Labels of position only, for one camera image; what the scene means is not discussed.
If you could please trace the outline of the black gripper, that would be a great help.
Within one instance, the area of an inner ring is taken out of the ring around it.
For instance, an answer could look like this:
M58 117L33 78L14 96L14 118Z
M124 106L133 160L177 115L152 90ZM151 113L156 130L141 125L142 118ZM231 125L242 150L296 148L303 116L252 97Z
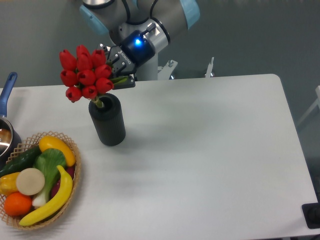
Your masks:
M131 74L136 73L142 66L156 54L155 47L148 34L149 30L135 30L119 45L107 46L100 43L96 50L100 56L104 54L107 62L111 64L112 75L121 76L113 84L113 90L134 88L136 81Z

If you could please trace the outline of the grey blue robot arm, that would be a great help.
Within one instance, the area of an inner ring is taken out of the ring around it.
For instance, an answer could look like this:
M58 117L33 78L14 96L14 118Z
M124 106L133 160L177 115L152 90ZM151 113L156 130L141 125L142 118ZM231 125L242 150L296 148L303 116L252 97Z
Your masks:
M79 12L98 35L114 78L126 76L114 88L133 88L136 81L170 80L178 63L158 65L158 54L200 18L195 0L84 0Z

